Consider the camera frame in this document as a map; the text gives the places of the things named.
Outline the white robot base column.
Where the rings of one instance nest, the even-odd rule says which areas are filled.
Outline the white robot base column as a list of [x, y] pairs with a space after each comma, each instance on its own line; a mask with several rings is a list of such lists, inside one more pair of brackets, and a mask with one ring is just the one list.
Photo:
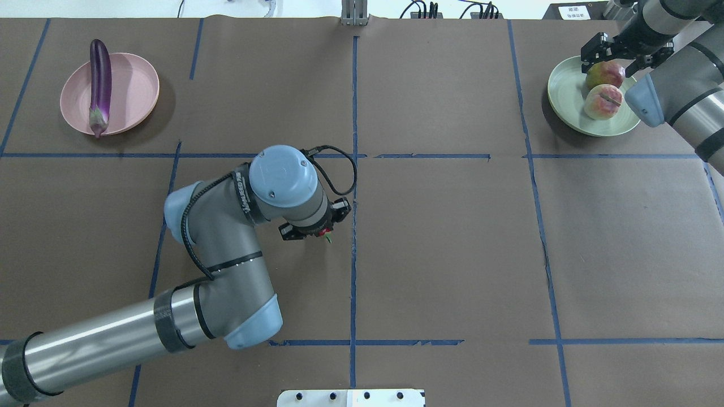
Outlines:
[[290, 389], [277, 406], [426, 406], [423, 389]]

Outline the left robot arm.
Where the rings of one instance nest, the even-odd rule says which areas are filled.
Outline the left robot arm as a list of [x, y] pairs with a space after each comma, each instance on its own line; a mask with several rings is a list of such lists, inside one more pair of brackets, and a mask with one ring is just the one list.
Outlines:
[[[103, 164], [100, 160], [102, 159], [153, 159], [153, 160], [160, 160], [160, 159], [171, 159], [173, 157], [173, 167], [171, 168], [171, 175], [170, 175], [170, 185], [169, 185], [169, 192], [171, 192], [171, 187], [174, 186], [174, 183], [176, 181], [176, 176], [178, 175], [178, 165], [181, 159], [183, 158], [196, 158], [196, 159], [211, 159], [211, 158], [240, 158], [240, 157], [253, 157], [251, 153], [246, 154], [183, 154], [181, 153], [181, 142], [179, 142], [178, 147], [176, 148], [176, 152], [171, 155], [171, 153], [168, 154], [10, 154], [8, 155], [10, 159], [34, 159], [34, 160], [42, 160], [42, 159], [49, 159], [49, 160], [63, 160], [63, 159], [92, 159], [93, 164]], [[43, 178], [46, 175], [49, 175], [50, 177], [46, 180], [46, 184], [50, 185], [51, 181], [58, 182], [58, 185], [60, 184], [60, 180], [67, 181], [64, 178], [65, 170], [70, 169], [68, 167], [67, 169], [65, 167], [61, 168], [61, 164], [52, 164], [51, 162], [46, 162], [45, 164], [39, 164], [39, 167], [36, 168], [38, 170], [38, 174], [42, 175]], [[90, 170], [95, 170], [96, 167], [83, 167], [78, 170], [78, 172], [83, 172], [86, 175], [88, 175], [88, 180], [92, 182], [96, 182], [96, 173], [91, 172]], [[90, 189], [93, 189], [93, 192], [101, 192], [101, 187], [105, 184], [101, 181], [97, 182], [98, 185], [93, 186], [93, 188], [89, 187]], [[161, 294], [160, 287], [158, 286], [158, 278], [160, 277], [160, 266], [161, 266], [161, 253], [163, 253], [162, 247], [163, 242], [165, 241], [166, 236], [166, 230], [170, 230], [170, 224], [167, 222], [168, 219], [165, 220], [163, 223], [163, 227], [161, 228], [160, 237], [158, 238], [158, 248], [156, 250], [156, 258], [155, 263], [153, 266], [153, 273], [152, 278], [150, 279], [150, 286], [148, 288], [148, 300], [145, 300], [142, 304], [133, 305], [132, 307], [128, 308], [128, 312], [126, 312], [126, 309], [122, 309], [122, 311], [114, 311], [110, 317], [100, 317], [100, 318], [94, 318], [91, 320], [90, 323], [86, 324], [85, 322], [79, 324], [83, 325], [80, 326], [79, 329], [77, 329], [77, 332], [73, 330], [72, 332], [68, 332], [66, 334], [66, 329], [61, 329], [59, 331], [60, 334], [66, 334], [66, 336], [58, 335], [58, 340], [52, 342], [52, 345], [55, 345], [56, 342], [60, 342], [59, 345], [66, 345], [66, 343], [69, 343], [70, 345], [74, 344], [74, 340], [85, 340], [86, 337], [89, 339], [93, 339], [93, 342], [90, 343], [90, 345], [96, 345], [96, 341], [100, 343], [100, 345], [105, 346], [106, 343], [103, 341], [108, 337], [108, 340], [126, 340], [128, 343], [113, 343], [108, 344], [106, 347], [98, 346], [98, 352], [90, 354], [88, 357], [86, 356], [86, 353], [83, 353], [83, 360], [78, 360], [79, 362], [85, 362], [86, 360], [90, 359], [89, 363], [93, 364], [93, 366], [88, 367], [94, 367], [96, 366], [96, 362], [98, 364], [101, 364], [101, 362], [106, 362], [106, 359], [111, 358], [111, 356], [116, 357], [116, 359], [123, 359], [116, 361], [114, 359], [113, 361], [108, 360], [108, 364], [117, 363], [120, 365], [120, 367], [116, 368], [116, 364], [112, 364], [111, 367], [113, 369], [110, 371], [113, 373], [117, 369], [125, 369], [127, 367], [130, 367], [131, 365], [136, 365], [142, 362], [141, 356], [145, 356], [145, 354], [142, 354], [142, 351], [146, 350], [154, 350], [156, 351], [156, 348], [160, 349], [161, 353], [168, 354], [166, 350], [163, 349], [163, 345], [161, 345], [161, 341], [158, 340], [156, 337], [156, 329], [152, 329], [152, 322], [154, 322], [154, 317], [152, 315], [152, 307], [153, 307], [153, 301], [156, 300], [156, 297], [153, 297], [153, 295], [159, 295], [162, 297], [163, 300], [166, 298], [163, 297], [163, 294]], [[8, 257], [5, 257], [5, 253], [2, 253], [2, 276], [10, 276], [13, 278], [19, 278], [21, 275], [25, 275], [27, 272], [29, 274], [29, 269], [25, 270], [23, 269], [23, 273], [20, 272], [20, 265], [11, 265], [11, 256], [14, 255], [20, 255], [20, 248], [26, 248], [24, 245], [20, 245], [20, 238], [18, 240], [15, 240], [16, 236], [13, 235], [13, 233], [10, 233], [8, 230], [5, 230], [5, 232], [2, 232], [2, 250], [5, 250], [7, 248]], [[118, 276], [127, 276], [126, 272], [127, 270], [123, 267], [119, 266], [111, 266], [109, 270], [106, 270], [103, 267], [100, 267], [98, 269], [99, 271], [94, 271], [91, 273], [90, 271], [73, 271], [70, 272], [69, 267], [66, 267], [68, 270], [61, 270], [61, 271], [68, 271], [67, 275], [64, 273], [61, 273], [64, 276], [68, 276], [70, 280], [72, 280], [75, 283], [82, 283], [81, 288], [87, 288], [85, 286], [85, 283], [92, 283], [90, 280], [103, 280], [103, 281], [110, 281], [111, 280], [111, 271], [118, 271]], [[179, 311], [186, 312], [186, 309], [188, 309], [188, 316], [186, 314], [182, 315], [181, 317], [194, 317], [196, 318], [199, 313], [197, 313], [197, 309], [195, 308], [196, 305], [194, 305], [194, 294], [193, 294], [193, 284], [188, 283], [188, 288], [186, 284], [182, 284], [182, 289], [179, 291], [175, 291], [174, 289], [171, 289], [174, 294], [174, 298], [178, 296], [178, 301], [180, 301], [181, 307], [184, 308]], [[16, 310], [16, 311], [22, 311], [20, 312], [21, 316], [29, 316], [28, 314], [25, 314], [26, 311], [29, 311], [29, 308], [25, 308], [25, 306], [29, 306], [29, 300], [31, 298], [28, 297], [28, 302], [25, 303], [24, 298], [15, 298], [18, 299], [18, 303], [7, 305], [2, 305], [2, 321], [8, 321], [5, 320], [5, 317], [10, 317], [10, 311]], [[17, 340], [11, 341], [10, 338], [2, 337], [2, 357], [5, 356], [7, 351], [3, 349], [3, 345], [7, 344], [13, 344], [14, 342], [20, 343], [16, 347], [20, 349], [21, 345], [24, 346], [26, 342], [26, 337], [18, 338]], [[150, 343], [150, 339], [153, 339], [157, 342]], [[356, 383], [356, 355], [355, 352], [355, 345], [354, 341], [351, 342], [351, 340], [341, 341], [339, 344], [349, 345], [351, 347], [351, 365], [350, 365], [350, 384], [352, 387], [355, 387], [357, 385]], [[25, 373], [26, 370], [21, 371], [21, 378], [23, 381], [26, 381]], [[28, 382], [27, 386], [28, 388], [33, 389], [33, 395], [35, 396], [37, 394], [38, 397], [45, 397], [46, 399], [49, 399], [50, 396], [47, 396], [42, 391], [38, 391], [37, 388], [33, 386], [39, 386], [39, 382], [34, 382], [34, 385], [31, 386], [29, 382], [31, 382], [31, 379], [40, 379], [45, 378], [43, 377], [35, 377], [32, 376], [31, 373], [33, 369], [29, 369], [28, 371]]]

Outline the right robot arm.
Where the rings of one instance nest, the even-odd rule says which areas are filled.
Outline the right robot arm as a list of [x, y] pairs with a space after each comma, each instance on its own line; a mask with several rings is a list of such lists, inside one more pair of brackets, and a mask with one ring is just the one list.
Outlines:
[[648, 126], [669, 124], [703, 162], [723, 171], [721, 1], [638, 1], [612, 38], [595, 34], [581, 48], [581, 71], [630, 59], [626, 76], [648, 69], [624, 98]]

